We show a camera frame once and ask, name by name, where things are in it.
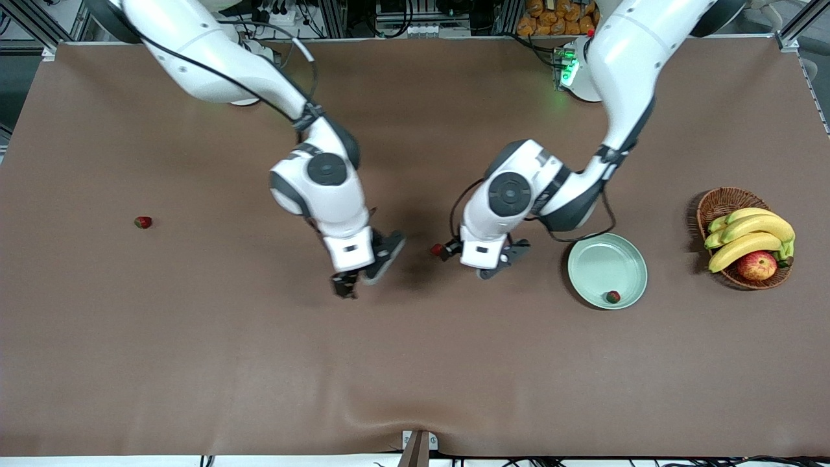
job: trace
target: fruit basket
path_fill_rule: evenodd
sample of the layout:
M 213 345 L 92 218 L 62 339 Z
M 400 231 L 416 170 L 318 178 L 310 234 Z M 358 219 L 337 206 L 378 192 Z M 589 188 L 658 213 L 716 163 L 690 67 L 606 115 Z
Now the fruit basket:
M 769 206 L 761 198 L 755 196 L 751 192 L 735 187 L 721 187 L 713 189 L 709 193 L 705 194 L 700 203 L 697 205 L 697 227 L 701 231 L 702 238 L 706 238 L 706 227 L 713 220 L 743 208 L 769 209 Z M 709 250 L 709 255 L 714 255 L 712 250 Z M 741 286 L 742 288 L 747 288 L 749 290 L 765 290 L 777 287 L 784 283 L 784 281 L 789 278 L 792 271 L 792 267 L 779 268 L 771 278 L 763 281 L 750 281 L 741 277 L 740 274 L 738 274 L 738 268 L 735 263 L 732 263 L 720 272 L 730 282 Z

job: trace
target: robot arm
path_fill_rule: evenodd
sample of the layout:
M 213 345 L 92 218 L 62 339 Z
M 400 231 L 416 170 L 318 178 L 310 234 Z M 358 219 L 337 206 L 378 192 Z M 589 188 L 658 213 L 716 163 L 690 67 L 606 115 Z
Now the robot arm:
M 403 236 L 384 238 L 369 226 L 354 137 L 274 63 L 229 40 L 197 0 L 110 1 L 189 95 L 209 102 L 265 99 L 305 135 L 271 168 L 271 193 L 285 210 L 314 220 L 337 272 L 332 280 L 338 295 L 354 297 L 358 273 L 364 282 L 376 282 L 403 246 Z M 295 44 L 311 60 L 305 47 Z
M 711 0 L 624 0 L 604 17 L 585 52 L 593 86 L 608 113 L 608 133 L 581 172 L 532 140 L 505 147 L 485 173 L 461 221 L 461 263 L 491 277 L 529 245 L 505 244 L 528 214 L 550 232 L 580 227 L 625 160 L 654 106 L 657 77 Z

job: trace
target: green plate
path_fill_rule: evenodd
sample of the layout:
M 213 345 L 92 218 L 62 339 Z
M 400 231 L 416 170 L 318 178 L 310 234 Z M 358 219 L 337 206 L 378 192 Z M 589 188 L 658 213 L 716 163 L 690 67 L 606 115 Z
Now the green plate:
M 568 256 L 568 276 L 582 298 L 607 310 L 633 305 L 648 282 L 646 260 L 631 242 L 613 233 L 577 242 Z M 620 293 L 618 303 L 605 299 L 612 290 Z

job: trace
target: bunch of bananas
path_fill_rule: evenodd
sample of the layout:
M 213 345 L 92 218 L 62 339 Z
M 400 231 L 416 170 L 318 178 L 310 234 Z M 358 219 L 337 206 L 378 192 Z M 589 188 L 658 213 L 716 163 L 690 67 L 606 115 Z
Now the bunch of bananas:
M 761 208 L 738 209 L 709 224 L 706 249 L 720 248 L 709 260 L 709 270 L 717 273 L 742 256 L 756 251 L 771 251 L 786 263 L 794 254 L 795 231 L 777 214 Z

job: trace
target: brown table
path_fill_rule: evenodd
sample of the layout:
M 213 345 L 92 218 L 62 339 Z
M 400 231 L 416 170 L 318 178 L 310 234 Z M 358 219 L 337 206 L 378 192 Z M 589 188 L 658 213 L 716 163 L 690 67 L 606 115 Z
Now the brown table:
M 357 301 L 331 295 L 325 251 L 268 192 L 294 144 L 275 112 L 196 101 L 142 47 L 40 67 L 0 167 L 0 455 L 384 451 L 412 428 L 455 455 L 830 455 L 830 143 L 795 55 L 694 40 L 666 66 L 608 187 L 649 287 L 600 312 L 538 224 L 487 283 L 427 254 L 507 142 L 584 166 L 600 105 L 510 41 L 312 49 L 373 223 L 408 235 Z M 721 185 L 797 229 L 781 288 L 700 273 L 687 206 Z

